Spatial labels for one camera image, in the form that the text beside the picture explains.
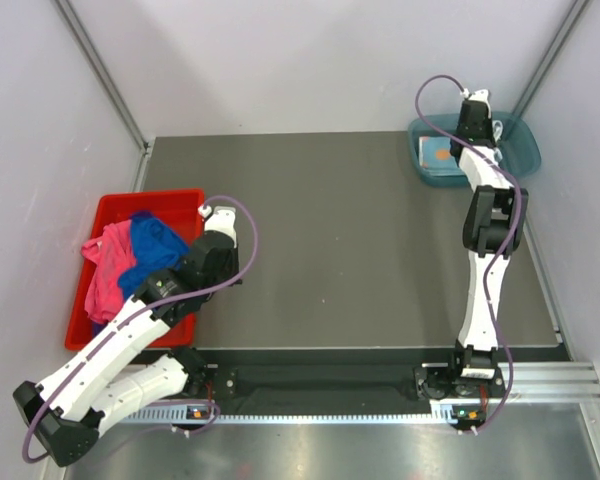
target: robotic arm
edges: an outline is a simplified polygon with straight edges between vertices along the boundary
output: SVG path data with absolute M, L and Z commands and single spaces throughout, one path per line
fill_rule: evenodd
M 113 425 L 161 398 L 185 392 L 195 396 L 207 383 L 206 362 L 193 349 L 172 350 L 147 368 L 111 383 L 155 339 L 211 295 L 179 299 L 238 273 L 235 210 L 201 209 L 204 234 L 177 268 L 154 272 L 118 315 L 82 351 L 41 382 L 23 382 L 13 393 L 27 425 L 59 466 L 79 460 Z M 146 307 L 164 300 L 153 310 Z M 45 404 L 45 411 L 40 411 Z
M 520 244 L 528 201 L 525 189 L 521 189 L 521 198 L 515 198 L 513 185 L 493 168 L 497 164 L 496 142 L 488 90 L 465 93 L 455 136 L 475 149 L 451 141 L 451 154 L 473 190 L 462 232 L 469 256 L 470 284 L 464 324 L 450 365 L 442 369 L 416 369 L 418 393 L 434 400 L 452 394 L 476 397 L 481 388 L 487 389 L 490 396 L 502 393 L 502 374 L 495 359 L 498 339 L 489 306 L 497 315 L 502 281 L 511 256 Z M 514 202 L 518 201 L 521 215 L 514 225 Z M 488 271 L 489 302 L 483 279 L 511 229 L 515 229 L 512 240 Z M 475 421 L 459 421 L 457 428 L 468 429 L 486 419 L 486 412 L 471 413 L 475 414 L 471 418 Z

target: white wall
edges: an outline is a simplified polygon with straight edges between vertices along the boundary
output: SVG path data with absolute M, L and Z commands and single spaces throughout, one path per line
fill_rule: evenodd
M 435 73 L 510 109 L 568 0 L 72 0 L 145 135 L 402 130 Z M 449 85 L 428 111 L 455 111 Z
M 576 354 L 600 376 L 600 0 L 526 119 L 544 162 L 529 183 L 530 219 Z
M 11 393 L 67 358 L 80 244 L 139 158 L 52 2 L 0 0 L 0 479 L 36 473 Z

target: cable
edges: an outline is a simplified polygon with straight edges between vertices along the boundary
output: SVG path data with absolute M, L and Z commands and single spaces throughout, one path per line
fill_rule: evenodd
M 247 262 L 245 267 L 242 270 L 240 270 L 237 274 L 235 274 L 233 277 L 231 277 L 229 280 L 226 280 L 218 285 L 215 285 L 215 286 L 209 287 L 209 288 L 204 288 L 202 290 L 197 290 L 195 292 L 182 293 L 180 295 L 174 295 L 173 297 L 163 298 L 162 300 L 157 300 L 157 301 L 150 303 L 149 305 L 141 308 L 140 310 L 134 312 L 132 315 L 129 315 L 129 317 L 127 317 L 124 321 L 120 322 L 120 324 L 117 327 L 117 332 L 112 332 L 109 335 L 107 335 L 91 351 L 91 353 L 89 353 L 89 355 L 87 355 L 87 358 L 86 358 L 87 361 L 91 360 L 96 355 L 96 353 L 98 353 L 102 349 L 102 347 L 104 347 L 116 335 L 116 333 L 118 333 L 124 327 L 129 325 L 129 323 L 134 318 L 137 318 L 139 315 L 142 315 L 143 313 L 145 313 L 149 310 L 153 310 L 157 307 L 161 307 L 162 305 L 167 305 L 167 304 L 179 302 L 182 300 L 188 300 L 190 298 L 202 297 L 204 295 L 209 295 L 210 293 L 215 293 L 219 290 L 222 290 L 225 287 L 233 285 L 235 282 L 240 280 L 249 271 L 249 269 L 253 265 L 253 262 L 256 259 L 256 255 L 258 253 L 258 228 L 256 227 L 256 222 L 253 219 L 253 216 L 251 215 L 251 213 L 249 212 L 247 207 L 245 207 L 241 202 L 239 202 L 238 200 L 236 200 L 233 197 L 229 197 L 226 195 L 215 195 L 215 196 L 209 198 L 205 202 L 205 205 L 208 205 L 209 203 L 215 202 L 218 200 L 232 203 L 233 205 L 238 207 L 242 211 L 242 213 L 245 215 L 245 217 L 247 217 L 247 219 L 249 220 L 249 223 L 251 224 L 251 229 L 253 231 L 253 250 L 251 252 L 251 258 L 249 258 L 249 261 Z M 49 395 L 49 398 L 42 404 L 42 406 L 38 409 L 38 411 L 34 415 L 33 419 L 31 420 L 31 423 L 29 424 L 29 428 L 27 429 L 27 433 L 25 434 L 24 442 L 22 444 L 22 459 L 26 463 L 37 463 L 49 455 L 49 453 L 47 452 L 47 453 L 40 455 L 39 457 L 35 457 L 35 458 L 31 457 L 29 455 L 29 447 L 31 445 L 31 439 L 33 438 L 36 428 L 38 428 L 38 424 L 40 423 L 40 420 L 42 419 L 42 417 L 44 416 L 46 411 L 49 409 L 51 404 L 55 401 L 55 399 L 58 397 L 58 395 L 60 395 L 60 393 L 62 393 L 62 391 L 66 388 L 66 386 L 69 385 L 69 383 L 71 383 L 71 381 L 76 377 L 76 375 L 80 372 L 80 370 L 82 370 L 82 368 L 85 365 L 86 365 L 86 362 L 79 363 L 76 366 L 76 368 L 74 368 L 73 371 L 71 371 L 71 373 L 69 373 L 69 375 L 67 375 L 67 378 L 65 378 L 64 381 L 62 383 L 60 383 L 60 385 L 58 385 L 58 388 L 56 388 L 53 391 L 53 393 L 51 393 L 51 395 Z
M 515 235 L 515 232 L 518 229 L 518 226 L 520 224 L 520 216 L 522 214 L 522 201 L 521 201 L 522 200 L 522 191 L 520 190 L 520 185 L 518 184 L 517 180 L 515 179 L 515 177 L 513 175 L 511 175 L 509 172 L 498 167 L 498 165 L 496 165 L 495 163 L 490 161 L 485 155 L 483 155 L 477 148 L 475 148 L 470 143 L 435 126 L 422 114 L 422 111 L 420 110 L 420 95 L 422 94 L 422 91 L 425 89 L 425 87 L 427 85 L 429 85 L 434 80 L 438 80 L 438 79 L 445 79 L 445 80 L 449 80 L 449 81 L 455 83 L 456 86 L 463 93 L 467 91 L 462 86 L 462 84 L 457 79 L 452 77 L 451 75 L 435 75 L 435 76 L 431 77 L 430 79 L 428 79 L 426 82 L 424 82 L 422 84 L 422 86 L 418 89 L 418 93 L 416 93 L 415 107 L 416 107 L 416 112 L 418 113 L 418 117 L 420 117 L 420 120 L 422 120 L 428 127 L 432 128 L 434 131 L 440 133 L 441 135 L 444 135 L 445 137 L 450 138 L 454 142 L 457 142 L 460 145 L 462 145 L 464 148 L 468 148 L 473 153 L 479 155 L 482 159 L 484 159 L 485 162 L 487 162 L 487 164 L 489 164 L 489 166 L 491 168 L 493 168 L 496 172 L 498 172 L 504 178 L 506 178 L 511 183 L 511 185 L 513 185 L 513 190 L 514 190 L 513 219 L 511 222 L 511 228 L 507 232 L 507 235 L 504 238 L 504 240 L 502 241 L 502 244 L 498 247 L 498 250 L 496 250 L 495 255 L 493 256 L 493 258 L 487 265 L 487 269 L 485 270 L 484 276 L 482 277 L 482 286 L 484 287 L 485 296 L 487 298 L 487 304 L 489 307 L 489 316 L 491 318 L 491 323 L 493 324 L 493 328 L 496 332 L 496 339 L 498 340 L 498 343 L 500 343 L 502 345 L 504 353 L 507 357 L 507 362 L 509 364 L 509 381 L 507 382 L 507 388 L 504 391 L 502 400 L 500 400 L 500 403 L 498 403 L 498 406 L 495 408 L 493 413 L 487 418 L 487 420 L 480 427 L 478 427 L 477 431 L 482 431 L 485 428 L 487 428 L 491 424 L 493 419 L 496 418 L 500 414 L 500 412 L 502 411 L 502 408 L 504 407 L 504 404 L 506 403 L 507 399 L 509 398 L 509 395 L 511 394 L 511 389 L 513 388 L 513 356 L 511 355 L 511 349 L 509 348 L 509 345 L 507 345 L 507 343 L 504 340 L 504 336 L 502 335 L 502 330 L 500 328 L 500 325 L 498 325 L 498 321 L 496 319 L 496 313 L 493 309 L 493 302 L 491 299 L 491 294 L 489 293 L 489 285 L 488 285 L 487 280 L 489 278 L 489 272 L 495 265 L 496 261 L 503 255 L 503 253 L 504 253 L 505 249 L 507 248 L 507 246 L 509 245 L 509 243 L 513 240 L 513 236 Z
M 130 435 L 129 438 L 127 438 L 126 440 L 123 440 L 118 445 L 116 445 L 114 448 L 112 448 L 109 451 L 109 453 L 107 453 L 107 455 L 99 462 L 92 464 L 92 465 L 87 465 L 87 468 L 89 470 L 96 470 L 96 469 L 100 468 L 104 463 L 108 462 L 111 459 L 111 457 L 113 457 L 116 453 L 118 453 L 124 447 L 129 445 L 131 442 L 136 441 L 138 438 L 146 435 L 147 433 L 170 430 L 174 433 L 176 431 L 182 432 L 182 434 L 184 436 L 186 436 L 187 438 L 189 438 L 191 435 L 198 435 L 198 434 L 208 430 L 209 428 L 211 428 L 211 426 L 218 420 L 218 418 L 220 418 L 220 415 L 222 414 L 220 405 L 218 405 L 217 403 L 209 402 L 207 400 L 199 400 L 199 399 L 195 399 L 195 398 L 191 398 L 189 400 L 172 400 L 172 401 L 168 401 L 168 402 L 155 402 L 149 406 L 160 406 L 160 405 L 203 405 L 203 406 L 206 406 L 207 408 L 210 408 L 211 410 L 213 410 L 214 414 L 207 423 L 202 425 L 197 430 L 182 430 L 180 428 L 174 427 L 173 425 L 156 425 L 153 427 L 148 427 L 143 430 L 140 430 L 139 432 L 136 432 L 136 433 Z

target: pile of clothes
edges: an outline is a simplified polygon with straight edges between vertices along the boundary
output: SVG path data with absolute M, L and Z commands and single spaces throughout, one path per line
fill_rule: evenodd
M 147 276 L 173 267 L 189 247 L 171 228 L 148 212 L 104 227 L 101 237 L 88 240 L 82 255 L 96 264 L 84 308 L 94 335 L 122 309 Z

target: pink cloth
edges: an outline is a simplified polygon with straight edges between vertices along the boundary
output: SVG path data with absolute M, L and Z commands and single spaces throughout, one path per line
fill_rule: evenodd
M 124 303 L 118 278 L 136 264 L 131 247 L 131 220 L 107 225 L 101 237 L 82 245 L 81 252 L 84 258 L 97 265 L 84 309 L 92 321 L 107 323 L 118 314 Z

